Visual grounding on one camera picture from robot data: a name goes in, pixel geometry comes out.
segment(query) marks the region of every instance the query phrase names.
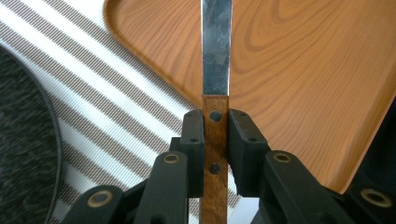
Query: striped placemat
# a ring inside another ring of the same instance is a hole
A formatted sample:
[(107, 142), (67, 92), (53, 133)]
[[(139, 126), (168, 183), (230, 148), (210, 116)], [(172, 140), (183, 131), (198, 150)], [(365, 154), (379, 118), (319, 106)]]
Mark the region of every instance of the striped placemat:
[[(0, 0), (0, 45), (35, 74), (60, 123), (64, 182), (53, 223), (87, 189), (127, 190), (148, 178), (194, 109), (113, 39), (103, 3)], [(238, 200), (231, 175), (229, 185), (231, 214)], [(190, 223), (198, 223), (198, 200), (191, 200)]]

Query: wood grain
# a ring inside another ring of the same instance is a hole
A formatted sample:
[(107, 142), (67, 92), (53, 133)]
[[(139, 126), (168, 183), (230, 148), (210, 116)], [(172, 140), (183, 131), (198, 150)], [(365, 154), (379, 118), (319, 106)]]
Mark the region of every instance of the wood grain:
[[(204, 95), (202, 102), (205, 134), (204, 197), (200, 200), (200, 223), (227, 223), (228, 196), (228, 96)], [(213, 121), (210, 114), (221, 114)], [(219, 166), (219, 173), (212, 174), (212, 165)]]
[[(127, 49), (200, 105), (200, 1), (106, 0)], [(395, 97), (396, 1), (233, 1), (230, 107), (343, 192)]]

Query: knife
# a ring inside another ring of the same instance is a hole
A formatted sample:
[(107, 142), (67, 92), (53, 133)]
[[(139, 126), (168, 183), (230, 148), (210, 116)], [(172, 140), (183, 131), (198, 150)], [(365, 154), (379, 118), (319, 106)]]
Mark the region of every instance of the knife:
[(202, 0), (205, 164), (200, 223), (227, 223), (228, 95), (232, 0)]

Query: dark round plate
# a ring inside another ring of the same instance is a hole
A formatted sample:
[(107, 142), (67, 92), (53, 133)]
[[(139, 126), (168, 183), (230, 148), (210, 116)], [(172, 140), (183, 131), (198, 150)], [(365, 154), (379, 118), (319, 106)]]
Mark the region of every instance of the dark round plate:
[(50, 220), (61, 158), (50, 99), (29, 70), (0, 47), (0, 223)]

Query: wooden handle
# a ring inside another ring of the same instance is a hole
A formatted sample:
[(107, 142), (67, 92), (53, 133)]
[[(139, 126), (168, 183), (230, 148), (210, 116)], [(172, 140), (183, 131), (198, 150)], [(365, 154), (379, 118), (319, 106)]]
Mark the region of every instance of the wooden handle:
[(200, 223), (227, 223), (228, 96), (203, 96), (205, 166)]

